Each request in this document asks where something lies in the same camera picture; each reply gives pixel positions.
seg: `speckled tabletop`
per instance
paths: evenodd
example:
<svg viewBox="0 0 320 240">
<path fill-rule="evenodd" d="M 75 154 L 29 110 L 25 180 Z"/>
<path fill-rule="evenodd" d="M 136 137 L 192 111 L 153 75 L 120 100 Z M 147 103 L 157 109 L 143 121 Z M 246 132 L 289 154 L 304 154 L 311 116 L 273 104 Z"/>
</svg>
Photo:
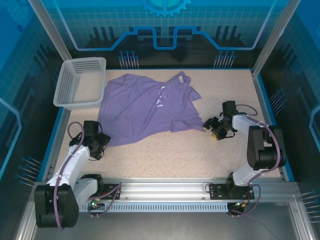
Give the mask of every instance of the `speckled tabletop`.
<svg viewBox="0 0 320 240">
<path fill-rule="evenodd" d="M 106 81 L 124 74 L 150 77 L 166 82 L 181 70 L 107 70 Z M 222 103 L 235 100 L 238 104 L 248 104 L 258 110 L 257 120 L 263 121 L 261 107 L 249 70 L 184 69 L 191 78 L 191 86 L 200 93 L 202 99 L 193 102 L 203 121 L 218 116 Z M 97 120 L 99 108 L 71 111 L 69 123 Z M 79 133 L 75 125 L 71 134 Z M 56 170 L 66 157 L 70 138 L 64 135 Z M 82 174 L 102 174 L 104 177 L 119 178 L 209 178 L 226 177 L 238 170 L 247 159 L 247 137 L 238 133 L 235 137 L 217 141 L 211 132 L 188 130 L 182 132 L 162 132 L 151 135 L 137 143 L 107 147 L 100 161 L 88 161 Z M 280 177 L 278 170 L 264 177 Z"/>
</svg>

